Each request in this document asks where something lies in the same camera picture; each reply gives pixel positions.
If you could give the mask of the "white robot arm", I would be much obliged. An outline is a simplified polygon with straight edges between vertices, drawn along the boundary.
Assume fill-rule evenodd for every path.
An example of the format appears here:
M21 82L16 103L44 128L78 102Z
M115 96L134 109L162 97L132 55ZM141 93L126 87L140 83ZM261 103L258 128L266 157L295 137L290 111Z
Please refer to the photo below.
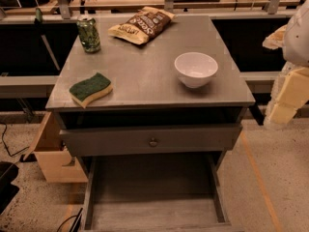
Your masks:
M273 83L264 120L267 128L279 129L309 101L309 0L286 25L265 38L263 47L281 48L286 61Z

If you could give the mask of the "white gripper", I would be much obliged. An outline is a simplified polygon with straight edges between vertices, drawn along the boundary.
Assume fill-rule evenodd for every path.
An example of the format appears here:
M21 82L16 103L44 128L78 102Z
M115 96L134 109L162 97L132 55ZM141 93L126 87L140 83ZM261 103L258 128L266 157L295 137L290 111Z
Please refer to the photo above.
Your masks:
M281 26L267 36L262 46L277 49L283 46L286 25ZM297 111L309 101L309 69L299 68L286 62L274 80L267 104L265 127L284 127L296 115Z

